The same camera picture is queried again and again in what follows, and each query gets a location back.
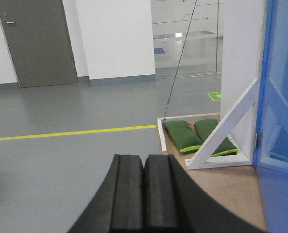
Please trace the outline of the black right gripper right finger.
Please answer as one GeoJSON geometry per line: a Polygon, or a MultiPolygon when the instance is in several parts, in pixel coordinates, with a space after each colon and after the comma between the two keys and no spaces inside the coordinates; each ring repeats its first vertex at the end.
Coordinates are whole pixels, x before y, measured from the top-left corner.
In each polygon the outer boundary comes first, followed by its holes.
{"type": "Polygon", "coordinates": [[[262,232],[210,197],[173,155],[148,156],[144,186],[146,233],[262,232]]]}

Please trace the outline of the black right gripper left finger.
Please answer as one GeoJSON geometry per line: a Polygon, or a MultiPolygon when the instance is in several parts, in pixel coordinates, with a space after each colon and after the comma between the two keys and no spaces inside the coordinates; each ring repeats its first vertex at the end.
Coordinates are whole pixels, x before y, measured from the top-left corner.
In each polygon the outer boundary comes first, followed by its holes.
{"type": "Polygon", "coordinates": [[[142,233],[143,165],[138,155],[114,155],[98,191],[71,233],[142,233]]]}

